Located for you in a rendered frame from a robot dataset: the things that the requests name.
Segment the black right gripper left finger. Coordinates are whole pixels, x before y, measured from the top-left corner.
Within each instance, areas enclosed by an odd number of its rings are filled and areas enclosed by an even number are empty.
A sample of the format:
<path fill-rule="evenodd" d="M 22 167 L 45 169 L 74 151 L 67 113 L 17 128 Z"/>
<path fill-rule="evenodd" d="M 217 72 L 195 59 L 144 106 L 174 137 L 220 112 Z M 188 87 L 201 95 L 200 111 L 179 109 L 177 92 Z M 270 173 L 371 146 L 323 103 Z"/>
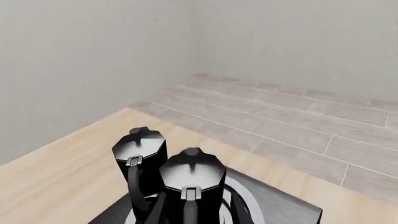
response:
<path fill-rule="evenodd" d="M 165 194 L 160 194 L 152 211 L 144 224 L 162 224 L 162 210 L 165 203 Z"/>

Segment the flat black stove plate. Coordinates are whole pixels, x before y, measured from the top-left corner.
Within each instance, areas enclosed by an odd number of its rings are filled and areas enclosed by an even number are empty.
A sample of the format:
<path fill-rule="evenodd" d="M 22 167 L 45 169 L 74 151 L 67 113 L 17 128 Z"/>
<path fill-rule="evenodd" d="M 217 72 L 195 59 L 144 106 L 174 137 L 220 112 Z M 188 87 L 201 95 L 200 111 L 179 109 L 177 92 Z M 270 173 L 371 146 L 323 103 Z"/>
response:
<path fill-rule="evenodd" d="M 230 189 L 242 196 L 254 224 L 320 224 L 321 208 L 234 169 L 227 169 L 225 184 L 220 224 L 233 224 L 225 206 L 231 205 Z M 88 224 L 136 224 L 129 196 L 121 197 Z"/>

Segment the large black moka pot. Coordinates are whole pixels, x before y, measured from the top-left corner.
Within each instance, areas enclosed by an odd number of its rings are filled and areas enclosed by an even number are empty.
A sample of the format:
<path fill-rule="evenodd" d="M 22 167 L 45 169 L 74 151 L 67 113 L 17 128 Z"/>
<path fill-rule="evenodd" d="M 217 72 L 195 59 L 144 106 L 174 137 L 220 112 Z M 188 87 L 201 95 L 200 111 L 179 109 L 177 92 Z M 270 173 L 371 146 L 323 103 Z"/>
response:
<path fill-rule="evenodd" d="M 220 224 L 226 167 L 212 154 L 189 147 L 160 168 L 168 224 Z"/>

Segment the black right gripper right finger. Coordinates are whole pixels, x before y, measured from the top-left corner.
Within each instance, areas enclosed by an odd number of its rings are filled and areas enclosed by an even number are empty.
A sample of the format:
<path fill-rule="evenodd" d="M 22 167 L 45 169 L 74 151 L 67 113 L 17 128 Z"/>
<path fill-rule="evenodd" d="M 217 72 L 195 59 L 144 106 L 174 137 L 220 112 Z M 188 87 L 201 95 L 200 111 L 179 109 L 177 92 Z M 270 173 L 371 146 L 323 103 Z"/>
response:
<path fill-rule="evenodd" d="M 246 210 L 246 203 L 243 198 L 228 185 L 225 185 L 224 189 L 231 194 L 231 202 L 227 207 L 233 224 L 249 224 L 249 213 Z"/>

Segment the small black moka pot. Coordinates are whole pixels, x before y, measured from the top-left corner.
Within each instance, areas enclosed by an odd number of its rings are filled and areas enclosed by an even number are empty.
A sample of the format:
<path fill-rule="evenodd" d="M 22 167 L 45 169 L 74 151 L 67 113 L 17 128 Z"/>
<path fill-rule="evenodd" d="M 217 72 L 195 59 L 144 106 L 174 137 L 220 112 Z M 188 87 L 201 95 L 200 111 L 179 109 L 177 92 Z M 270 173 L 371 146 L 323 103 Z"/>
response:
<path fill-rule="evenodd" d="M 144 224 L 155 202 L 150 196 L 164 188 L 159 169 L 168 159 L 166 140 L 147 126 L 132 128 L 112 152 L 127 182 L 136 224 Z"/>

